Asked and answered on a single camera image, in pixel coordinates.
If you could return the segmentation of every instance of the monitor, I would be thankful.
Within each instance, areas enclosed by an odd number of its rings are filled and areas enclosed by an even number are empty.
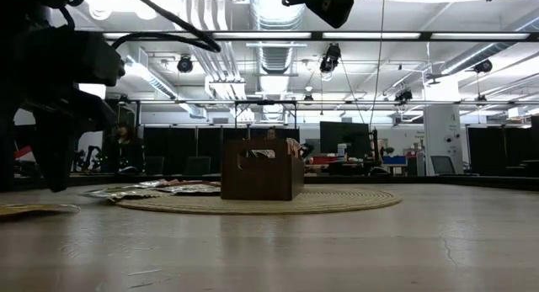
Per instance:
[[[451,157],[432,156],[430,160],[432,161],[432,168],[435,170],[435,175],[456,174]]]
[[[349,157],[363,158],[371,154],[368,124],[320,122],[320,152],[337,153],[338,144],[349,144]]]

